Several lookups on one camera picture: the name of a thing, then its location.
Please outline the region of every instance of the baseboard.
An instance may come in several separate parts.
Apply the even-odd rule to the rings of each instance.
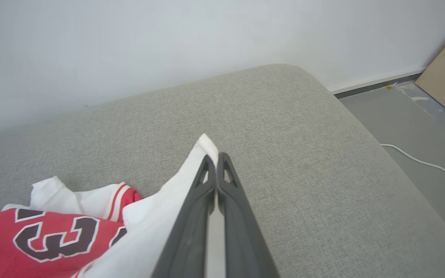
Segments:
[[[360,80],[357,82],[349,83],[344,86],[337,86],[337,87],[332,87],[332,88],[327,88],[327,89],[335,95],[336,93],[347,92],[349,90],[355,90],[358,88],[363,88],[366,86],[383,83],[386,81],[399,79],[399,78],[403,78],[403,77],[410,76],[410,75],[419,74],[419,73],[422,73],[426,68],[427,67],[419,67],[419,68],[415,68],[415,69],[399,71],[399,72],[395,72],[392,74],[376,76],[376,77],[372,77],[369,79],[364,79],[364,80]]]

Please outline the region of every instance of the white cable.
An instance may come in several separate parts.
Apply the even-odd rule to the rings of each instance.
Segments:
[[[384,147],[395,148],[395,149],[399,150],[400,153],[402,153],[402,154],[406,155],[407,157],[409,157],[409,158],[415,160],[416,162],[419,162],[419,163],[422,163],[422,164],[425,164],[425,165],[428,165],[428,166],[432,166],[432,167],[435,167],[435,168],[437,168],[437,169],[441,169],[441,170],[443,170],[444,173],[445,173],[445,169],[444,169],[444,168],[442,168],[442,167],[440,167],[440,166],[437,166],[437,165],[435,165],[435,164],[431,164],[431,163],[428,163],[428,162],[425,162],[425,161],[416,159],[416,158],[414,158],[413,156],[411,156],[411,155],[409,155],[408,153],[406,153],[404,150],[402,150],[402,149],[400,149],[400,148],[398,148],[398,147],[396,147],[396,146],[394,146],[394,145],[391,145],[391,144],[381,144],[381,145],[384,146]]]

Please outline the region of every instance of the red stripe trim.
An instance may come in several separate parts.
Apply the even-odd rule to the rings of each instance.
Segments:
[[[125,193],[123,193],[123,196],[121,197],[120,200],[120,213],[118,215],[118,222],[123,222],[123,213],[122,210],[126,205],[131,204],[133,201],[133,197],[134,197],[134,193],[136,192],[136,190],[134,188],[129,188],[125,191]]]
[[[120,188],[118,188],[118,190],[116,190],[116,193],[114,194],[114,197],[113,197],[113,203],[111,204],[111,210],[109,211],[109,216],[107,217],[108,220],[111,220],[111,217],[113,216],[114,205],[116,204],[116,197],[118,197],[120,190],[126,185],[127,184],[124,183],[122,186],[120,186]]]

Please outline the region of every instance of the clothing pile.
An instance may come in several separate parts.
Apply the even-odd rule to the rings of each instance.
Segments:
[[[30,206],[0,212],[0,277],[149,277],[205,155],[203,134],[180,170],[142,199],[126,183],[72,192],[56,176],[33,185]]]

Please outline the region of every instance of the gray sofa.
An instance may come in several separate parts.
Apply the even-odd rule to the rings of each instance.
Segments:
[[[267,65],[109,102],[0,134],[0,209],[57,175],[144,197],[207,133],[231,156],[279,273],[445,277],[445,223],[316,79]]]

